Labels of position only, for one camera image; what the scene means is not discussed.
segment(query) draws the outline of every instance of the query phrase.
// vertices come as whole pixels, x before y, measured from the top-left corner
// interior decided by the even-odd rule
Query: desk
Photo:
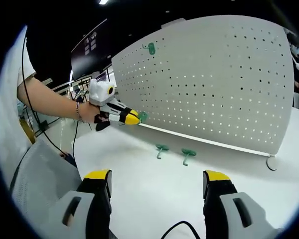
[[[156,159],[155,144],[170,151]],[[181,148],[197,152],[182,165]],[[269,223],[284,227],[299,207],[299,110],[292,109],[282,146],[276,155],[277,171],[266,167],[266,157],[222,148],[142,126],[111,126],[75,142],[81,177],[109,168],[112,177],[110,229],[119,239],[159,239],[173,224],[190,222],[201,238],[203,170],[228,175],[237,191],[246,192],[266,210]],[[193,238],[185,226],[167,238]]]

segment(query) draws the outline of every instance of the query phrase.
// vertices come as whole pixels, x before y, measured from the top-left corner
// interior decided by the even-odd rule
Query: ceiling light
[[[99,5],[105,5],[109,0],[101,0]]]

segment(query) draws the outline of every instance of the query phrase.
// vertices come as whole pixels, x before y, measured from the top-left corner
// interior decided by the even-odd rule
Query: hand
[[[100,114],[100,107],[94,106],[90,102],[84,102],[79,105],[79,113],[84,122],[94,123],[94,117]]]
[[[299,83],[295,81],[295,86],[299,89]]]

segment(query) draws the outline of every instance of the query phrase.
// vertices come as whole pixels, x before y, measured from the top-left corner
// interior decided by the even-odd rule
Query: white wall panel
[[[156,53],[147,46],[154,43]],[[120,99],[146,124],[276,154],[293,101],[282,27],[246,16],[210,16],[154,32],[112,59]]]

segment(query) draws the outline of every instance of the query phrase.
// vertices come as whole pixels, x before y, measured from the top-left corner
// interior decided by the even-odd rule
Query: green peg
[[[146,112],[142,111],[139,113],[138,118],[140,120],[139,124],[144,123],[146,121],[146,119],[148,118],[148,114]]]
[[[155,53],[156,53],[156,50],[155,50],[155,45],[154,45],[154,43],[153,43],[153,42],[151,42],[151,43],[149,44],[149,46],[148,46],[148,47],[145,47],[145,46],[142,44],[142,47],[143,47],[143,49],[148,49],[148,50],[149,50],[149,53],[150,53],[150,55],[155,55]]]
[[[183,160],[183,165],[184,166],[188,166],[188,164],[186,163],[186,160],[188,159],[188,156],[196,156],[196,152],[190,149],[186,149],[186,148],[182,148],[181,151],[183,152],[183,154],[186,154],[184,160]]]
[[[156,144],[156,148],[158,148],[158,150],[159,150],[159,152],[158,152],[158,154],[157,154],[157,156],[156,156],[156,158],[158,158],[158,159],[161,159],[161,157],[160,157],[159,155],[160,155],[160,153],[161,153],[163,150],[165,150],[165,151],[168,151],[168,150],[169,150],[169,147],[168,147],[168,146],[166,146],[166,145],[162,145],[162,144]]]

